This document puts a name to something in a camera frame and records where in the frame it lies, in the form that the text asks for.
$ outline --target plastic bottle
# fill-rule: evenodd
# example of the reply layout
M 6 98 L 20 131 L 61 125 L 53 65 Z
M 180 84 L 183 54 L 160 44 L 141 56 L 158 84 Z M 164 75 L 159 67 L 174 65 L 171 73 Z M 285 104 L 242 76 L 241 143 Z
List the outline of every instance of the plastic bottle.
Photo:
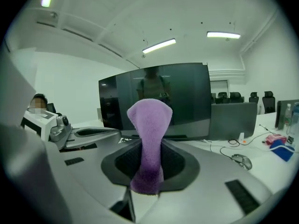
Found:
M 291 120 L 291 126 L 289 129 L 288 143 L 293 144 L 295 137 L 299 132 L 299 102 L 295 103 L 293 108 L 293 115 Z
M 292 119 L 291 104 L 288 104 L 288 106 L 285 110 L 285 126 L 290 126 L 291 119 Z

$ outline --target purple cloth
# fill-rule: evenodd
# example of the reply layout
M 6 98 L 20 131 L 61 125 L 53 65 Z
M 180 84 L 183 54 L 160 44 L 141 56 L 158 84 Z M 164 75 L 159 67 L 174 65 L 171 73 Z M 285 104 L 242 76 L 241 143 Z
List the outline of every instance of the purple cloth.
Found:
M 142 139 L 139 170 L 131 181 L 134 192 L 156 195 L 164 181 L 161 167 L 161 140 L 169 126 L 172 109 L 157 99 L 142 99 L 127 112 Z

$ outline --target large display screen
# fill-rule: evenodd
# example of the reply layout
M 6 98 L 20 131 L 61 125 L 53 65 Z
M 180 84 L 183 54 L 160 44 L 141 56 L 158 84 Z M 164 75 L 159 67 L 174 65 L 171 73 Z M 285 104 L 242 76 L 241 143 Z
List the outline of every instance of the large display screen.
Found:
M 138 137 L 127 110 L 144 98 L 159 99 L 173 110 L 165 138 L 204 139 L 209 135 L 211 88 L 207 65 L 180 63 L 148 67 L 99 81 L 105 127 Z

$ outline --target computer mouse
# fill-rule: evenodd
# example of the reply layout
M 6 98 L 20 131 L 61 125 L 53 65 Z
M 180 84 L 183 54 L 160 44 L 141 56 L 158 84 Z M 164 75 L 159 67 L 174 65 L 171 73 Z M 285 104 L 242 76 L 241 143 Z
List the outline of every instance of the computer mouse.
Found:
M 250 159 L 242 154 L 234 154 L 232 160 L 237 162 L 242 168 L 246 170 L 252 169 L 252 163 Z

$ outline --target white device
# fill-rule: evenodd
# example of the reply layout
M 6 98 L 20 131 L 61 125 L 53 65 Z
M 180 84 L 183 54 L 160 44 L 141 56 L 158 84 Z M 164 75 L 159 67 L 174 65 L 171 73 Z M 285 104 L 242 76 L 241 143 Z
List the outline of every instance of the white device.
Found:
M 65 115 L 37 108 L 27 108 L 21 126 L 36 133 L 43 141 L 55 143 L 59 150 L 100 145 L 105 141 L 118 143 L 121 132 L 111 128 L 82 127 L 73 129 Z
M 58 114 L 43 109 L 28 108 L 25 111 L 21 126 L 25 130 L 36 132 L 43 141 L 49 141 L 51 128 L 57 126 Z

